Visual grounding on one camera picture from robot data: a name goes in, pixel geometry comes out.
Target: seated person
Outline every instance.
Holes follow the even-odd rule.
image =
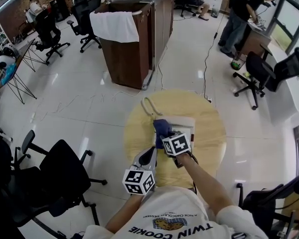
[[[203,19],[205,21],[208,21],[209,19],[206,18],[205,13],[208,12],[210,5],[203,0],[188,0],[188,3],[190,5],[195,5],[197,6],[197,13],[199,14],[199,18]]]

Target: white box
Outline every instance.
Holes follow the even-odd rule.
[[[128,193],[146,195],[155,184],[155,179],[151,171],[127,169],[122,183]]]

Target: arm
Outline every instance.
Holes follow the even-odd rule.
[[[43,9],[42,8],[38,8],[38,9],[35,10],[35,13],[38,14],[41,11],[43,11]]]
[[[252,7],[249,4],[246,4],[246,7],[247,7],[247,10],[248,10],[250,16],[253,18],[254,23],[257,23],[258,20],[257,20],[257,16],[255,14],[254,9],[252,9]]]
[[[123,207],[110,219],[105,228],[116,233],[120,230],[136,213],[142,203],[143,196],[131,195]]]
[[[204,171],[187,153],[178,155],[177,159],[184,165],[199,193],[215,215],[223,208],[234,205],[224,187]]]

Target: blue glove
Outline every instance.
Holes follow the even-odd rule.
[[[156,119],[154,120],[153,125],[156,130],[156,148],[164,149],[160,136],[163,136],[163,138],[169,137],[171,135],[171,125],[165,119]]]

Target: white helmet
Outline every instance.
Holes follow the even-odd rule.
[[[0,56],[0,68],[6,69],[9,65],[15,63],[15,58],[14,57],[9,57],[6,55],[1,55]]]

